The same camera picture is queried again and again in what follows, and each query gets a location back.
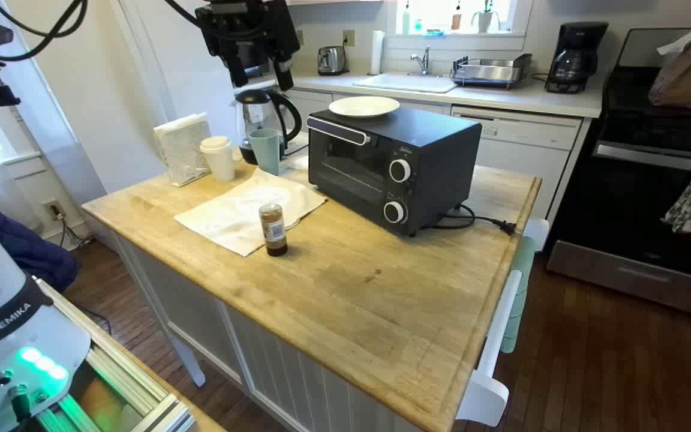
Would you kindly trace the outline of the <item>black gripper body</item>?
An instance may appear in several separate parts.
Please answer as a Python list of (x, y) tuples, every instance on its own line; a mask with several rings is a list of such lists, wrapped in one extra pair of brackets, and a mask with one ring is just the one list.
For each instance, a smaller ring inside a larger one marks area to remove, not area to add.
[(209, 0), (194, 10), (194, 19), (207, 50), (224, 60), (236, 87), (250, 82), (240, 49), (270, 63), (282, 87), (292, 85), (291, 60), (300, 40), (286, 0)]

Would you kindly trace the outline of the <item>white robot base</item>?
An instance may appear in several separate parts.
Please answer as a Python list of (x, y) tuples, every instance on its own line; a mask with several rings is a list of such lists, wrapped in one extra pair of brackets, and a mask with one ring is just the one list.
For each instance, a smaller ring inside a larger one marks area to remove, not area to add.
[(0, 246), (0, 432), (57, 404), (91, 338)]

